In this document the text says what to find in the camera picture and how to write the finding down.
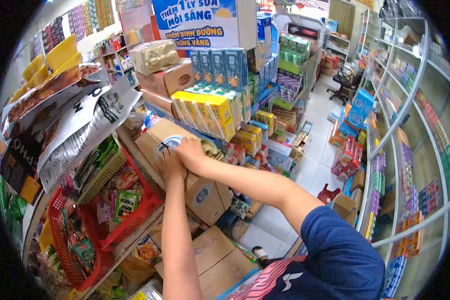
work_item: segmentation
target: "plastic basket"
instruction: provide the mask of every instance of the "plastic basket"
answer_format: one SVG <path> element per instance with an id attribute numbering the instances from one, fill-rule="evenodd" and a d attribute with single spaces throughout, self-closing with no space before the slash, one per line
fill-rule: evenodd
<path id="1" fill-rule="evenodd" d="M 126 163 L 127 159 L 123 154 L 122 145 L 118 141 L 117 133 L 113 132 L 112 136 L 118 145 L 116 154 L 113 155 L 103 168 L 93 177 L 82 195 L 78 198 L 77 205 L 91 203 L 110 178 L 112 178 L 112 176 L 123 167 L 123 164 Z"/>
<path id="2" fill-rule="evenodd" d="M 50 229 L 52 231 L 55 250 L 60 259 L 60 264 L 65 272 L 66 279 L 70 285 L 78 291 L 84 291 L 88 287 L 96 285 L 102 279 L 110 268 L 114 265 L 114 258 L 111 252 L 101 250 L 100 239 L 104 239 L 108 235 L 108 223 L 98 225 L 97 215 L 88 213 L 87 210 L 82 211 L 82 207 L 77 207 L 77 214 L 82 219 L 85 230 L 88 233 L 91 244 L 95 249 L 97 258 L 96 266 L 90 276 L 85 277 L 83 273 L 76 270 L 73 264 L 73 257 L 69 253 L 67 247 L 67 237 L 60 231 L 59 215 L 63 208 L 62 189 L 59 187 L 50 200 L 48 208 L 48 216 Z"/>
<path id="3" fill-rule="evenodd" d="M 162 204 L 162 200 L 152 191 L 144 176 L 133 163 L 132 158 L 123 150 L 123 154 L 129 164 L 132 166 L 135 173 L 137 173 L 138 180 L 143 186 L 143 196 L 138 207 L 131 213 L 120 225 L 118 225 L 107 238 L 100 241 L 103 251 L 113 251 L 115 244 L 120 243 L 135 231 L 154 211 Z M 91 205 L 84 205 L 89 207 L 90 211 L 94 210 L 96 216 L 96 201 Z"/>

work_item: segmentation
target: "forearm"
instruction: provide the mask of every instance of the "forearm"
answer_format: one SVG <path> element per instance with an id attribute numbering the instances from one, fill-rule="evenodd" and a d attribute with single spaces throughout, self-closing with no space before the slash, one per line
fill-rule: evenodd
<path id="1" fill-rule="evenodd" d="M 183 179 L 167 183 L 162 224 L 162 257 L 164 297 L 201 299 L 202 292 L 185 210 Z"/>
<path id="2" fill-rule="evenodd" d="M 209 159 L 200 176 L 221 182 L 248 197 L 278 208 L 300 234 L 305 217 L 323 203 L 285 176 Z"/>

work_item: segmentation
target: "promotional sign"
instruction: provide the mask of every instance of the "promotional sign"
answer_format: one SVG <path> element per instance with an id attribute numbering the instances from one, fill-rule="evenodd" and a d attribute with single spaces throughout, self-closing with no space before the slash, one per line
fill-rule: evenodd
<path id="1" fill-rule="evenodd" d="M 239 47 L 236 0 L 153 0 L 162 39 L 177 49 Z"/>

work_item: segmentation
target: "person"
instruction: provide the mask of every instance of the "person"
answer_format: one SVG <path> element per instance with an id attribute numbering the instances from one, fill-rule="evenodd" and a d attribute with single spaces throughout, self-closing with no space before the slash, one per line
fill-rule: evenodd
<path id="1" fill-rule="evenodd" d="M 290 179 L 209 158 L 198 140 L 187 138 L 175 150 L 163 152 L 160 168 L 166 184 L 165 299 L 202 299 L 185 212 L 187 169 L 278 208 L 308 250 L 307 256 L 271 262 L 226 299 L 380 298 L 385 265 L 378 252 L 336 212 Z"/>

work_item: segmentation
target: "hand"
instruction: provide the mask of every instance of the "hand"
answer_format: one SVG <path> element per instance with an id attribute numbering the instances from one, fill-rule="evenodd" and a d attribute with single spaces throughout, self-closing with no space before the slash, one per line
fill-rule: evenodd
<path id="1" fill-rule="evenodd" d="M 169 185 L 169 183 L 182 181 L 185 183 L 187 179 L 188 171 L 183 166 L 182 162 L 179 159 L 177 153 L 170 148 L 166 148 L 159 154 L 160 161 L 158 163 L 158 167 L 160 171 L 162 171 L 163 180 L 165 181 L 165 185 Z"/>
<path id="2" fill-rule="evenodd" d="M 207 162 L 211 159 L 205 154 L 200 140 L 189 140 L 182 138 L 180 145 L 175 147 L 178 157 L 185 167 L 198 176 L 204 176 L 203 171 L 207 167 Z"/>

